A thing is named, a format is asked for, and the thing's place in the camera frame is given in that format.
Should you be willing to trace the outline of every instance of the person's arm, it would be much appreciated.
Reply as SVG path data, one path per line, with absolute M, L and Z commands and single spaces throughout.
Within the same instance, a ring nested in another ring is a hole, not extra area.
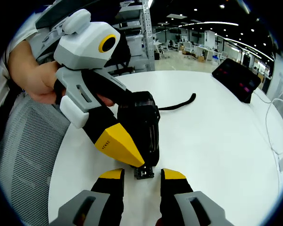
M 33 100 L 45 104 L 56 102 L 53 86 L 57 80 L 55 74 L 59 67 L 56 61 L 39 65 L 28 41 L 20 42 L 11 51 L 8 59 L 8 71 L 12 80 Z M 110 99 L 98 96 L 107 106 L 114 104 Z

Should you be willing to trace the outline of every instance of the office floor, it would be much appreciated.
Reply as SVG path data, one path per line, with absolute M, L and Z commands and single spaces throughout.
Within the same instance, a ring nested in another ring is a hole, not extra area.
M 165 53 L 167 58 L 155 61 L 155 71 L 197 71 L 212 73 L 218 65 L 208 61 L 207 63 L 198 62 L 191 56 L 183 55 L 177 51 L 169 51 Z

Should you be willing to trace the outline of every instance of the black cable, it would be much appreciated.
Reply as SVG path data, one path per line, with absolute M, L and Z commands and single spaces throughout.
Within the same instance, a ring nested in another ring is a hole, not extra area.
M 177 108 L 180 108 L 182 106 L 185 106 L 185 105 L 188 105 L 190 103 L 192 103 L 196 98 L 196 93 L 193 93 L 192 96 L 190 97 L 189 100 L 181 103 L 181 104 L 178 104 L 178 105 L 174 105 L 174 106 L 170 106 L 170 107 L 161 107 L 159 108 L 160 111 L 171 111 L 171 110 L 175 110 Z

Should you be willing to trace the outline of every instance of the black ceiling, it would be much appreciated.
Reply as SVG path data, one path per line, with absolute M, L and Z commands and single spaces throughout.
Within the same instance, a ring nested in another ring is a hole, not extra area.
M 262 24 L 261 20 L 257 21 L 259 16 L 253 13 L 247 14 L 235 0 L 154 0 L 150 8 L 152 26 L 159 26 L 158 23 L 168 21 L 167 27 L 178 27 L 183 25 L 181 22 L 194 23 L 191 20 L 201 22 L 218 21 L 239 24 L 239 26 L 227 24 L 196 24 L 184 26 L 182 28 L 192 29 L 204 32 L 210 30 L 229 39 L 237 40 L 248 44 L 272 58 L 273 42 L 269 36 L 268 30 Z M 167 17 L 169 14 L 183 14 L 185 19 L 174 19 Z M 262 61 L 267 62 L 268 58 L 258 53 Z

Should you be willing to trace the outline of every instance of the ceiling light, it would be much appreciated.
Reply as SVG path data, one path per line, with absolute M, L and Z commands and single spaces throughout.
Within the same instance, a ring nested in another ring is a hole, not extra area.
M 233 40 L 233 39 L 226 39 L 226 40 L 228 40 L 228 41 L 235 41 L 235 42 L 240 43 L 240 44 L 242 44 L 242 45 L 244 45 L 244 46 L 247 46 L 247 47 L 249 47 L 249 48 L 251 48 L 251 49 L 253 49 L 253 50 L 255 50 L 255 51 L 261 53 L 262 55 L 266 56 L 266 57 L 267 57 L 268 59 L 270 59 L 271 61 L 274 61 L 271 57 L 269 57 L 269 56 L 266 55 L 265 53 L 262 53 L 260 50 L 255 49 L 255 48 L 253 48 L 252 46 L 249 46 L 248 44 L 245 44 L 245 43 L 243 43 L 243 42 L 236 41 L 236 40 Z
M 200 22 L 200 23 L 196 23 L 196 24 L 227 24 L 227 25 L 239 26 L 239 24 L 235 24 L 235 23 L 229 23 L 229 22 L 216 22 L 216 21 Z

